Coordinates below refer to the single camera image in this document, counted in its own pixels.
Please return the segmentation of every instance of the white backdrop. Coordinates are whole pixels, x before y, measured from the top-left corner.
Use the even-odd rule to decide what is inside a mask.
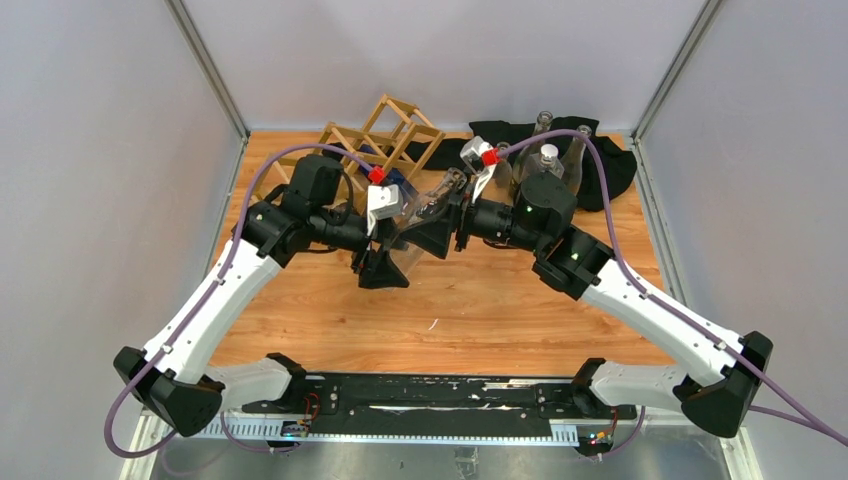
[[[725,2],[644,140],[687,299],[770,336],[771,376],[842,433],[846,24],[841,0]],[[756,403],[791,411],[765,387]],[[845,478],[835,441],[747,422],[765,478]]]
[[[359,125],[383,93],[444,129],[543,109],[629,129],[703,3],[186,1],[253,129]]]
[[[200,280],[241,142],[162,1],[4,2],[0,72],[0,476],[117,478],[112,359]]]

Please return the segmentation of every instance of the white wall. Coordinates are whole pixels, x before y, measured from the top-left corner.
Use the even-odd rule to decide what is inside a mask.
[[[240,141],[162,1],[4,2],[0,72],[0,476],[116,478],[112,358],[200,279]]]
[[[843,434],[846,24],[841,0],[725,2],[644,142],[692,306],[770,336],[769,373]],[[835,441],[747,421],[765,478],[845,478]]]
[[[542,109],[631,128],[703,3],[186,1],[255,129],[357,126],[383,93],[445,129]]]

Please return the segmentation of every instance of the wood surface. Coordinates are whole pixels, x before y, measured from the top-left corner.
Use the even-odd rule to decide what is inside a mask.
[[[314,142],[319,134],[251,135],[219,253],[256,169],[269,154]],[[416,187],[441,176],[422,171]],[[613,200],[613,217],[627,260],[661,285],[635,186]],[[579,211],[574,223],[609,240],[602,212]],[[495,250],[472,239],[467,250],[451,251],[447,260],[424,254],[408,289],[373,291],[357,288],[349,253],[299,254],[248,305],[212,364],[254,362],[269,352],[283,353],[308,371],[573,375],[589,357],[670,363],[616,318],[549,289],[532,264],[528,252]]]

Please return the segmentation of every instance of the white bottle cap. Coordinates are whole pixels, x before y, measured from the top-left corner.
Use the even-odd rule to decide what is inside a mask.
[[[557,156],[559,156],[559,150],[555,145],[551,145],[550,143],[542,145],[540,153],[543,158],[557,158]]]

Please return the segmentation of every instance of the red connector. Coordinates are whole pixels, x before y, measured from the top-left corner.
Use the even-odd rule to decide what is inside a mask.
[[[375,166],[373,170],[368,172],[368,180],[374,185],[381,185],[385,179],[386,172],[383,171],[382,167]]]
[[[489,167],[489,166],[494,165],[494,164],[496,164],[500,161],[501,161],[501,159],[498,158],[498,149],[497,148],[493,148],[491,150],[486,150],[485,152],[483,152],[483,166],[484,167]]]

